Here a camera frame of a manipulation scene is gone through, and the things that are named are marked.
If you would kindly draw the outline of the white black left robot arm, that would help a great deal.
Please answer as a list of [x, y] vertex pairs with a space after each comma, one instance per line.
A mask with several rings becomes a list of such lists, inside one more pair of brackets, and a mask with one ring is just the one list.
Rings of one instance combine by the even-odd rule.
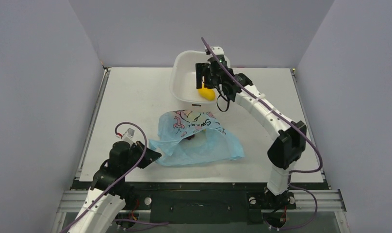
[[62, 232], [106, 232], [118, 213], [131, 208], [136, 200], [134, 187], [125, 181], [126, 175], [135, 168], [146, 168], [161, 156], [140, 141], [114, 143], [109, 158], [94, 174], [77, 217]]

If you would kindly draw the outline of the yellow fake fruit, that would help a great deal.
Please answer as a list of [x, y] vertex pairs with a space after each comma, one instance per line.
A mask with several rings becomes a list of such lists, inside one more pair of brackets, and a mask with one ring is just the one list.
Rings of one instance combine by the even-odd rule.
[[198, 94], [207, 101], [214, 101], [216, 99], [216, 93], [212, 89], [208, 89], [204, 86], [197, 89]]

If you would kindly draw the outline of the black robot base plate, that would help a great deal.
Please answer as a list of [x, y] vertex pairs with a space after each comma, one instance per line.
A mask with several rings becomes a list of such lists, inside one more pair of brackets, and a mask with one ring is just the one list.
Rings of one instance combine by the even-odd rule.
[[126, 205], [116, 215], [123, 228], [150, 215], [152, 223], [282, 226], [287, 210], [299, 208], [299, 195], [290, 189], [281, 198], [271, 196], [265, 183], [126, 183]]

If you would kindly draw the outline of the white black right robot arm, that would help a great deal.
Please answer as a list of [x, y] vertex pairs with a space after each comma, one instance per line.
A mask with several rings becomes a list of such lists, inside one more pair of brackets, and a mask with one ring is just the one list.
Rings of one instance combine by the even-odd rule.
[[223, 55], [197, 63], [195, 68], [197, 89], [216, 89], [227, 103], [232, 101], [249, 112], [271, 136], [267, 156], [272, 170], [264, 190], [265, 203], [271, 208], [293, 204], [291, 171], [306, 148], [306, 124], [283, 117], [245, 74], [235, 74], [227, 66]]

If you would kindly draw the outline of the light blue plastic bag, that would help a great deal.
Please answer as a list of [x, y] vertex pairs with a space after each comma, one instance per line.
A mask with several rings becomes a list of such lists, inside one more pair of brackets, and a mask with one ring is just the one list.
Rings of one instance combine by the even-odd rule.
[[[194, 134], [192, 140], [185, 139]], [[149, 147], [163, 153], [156, 161], [162, 166], [192, 166], [245, 157], [239, 139], [212, 112], [166, 112], [159, 118], [158, 137], [149, 141]]]

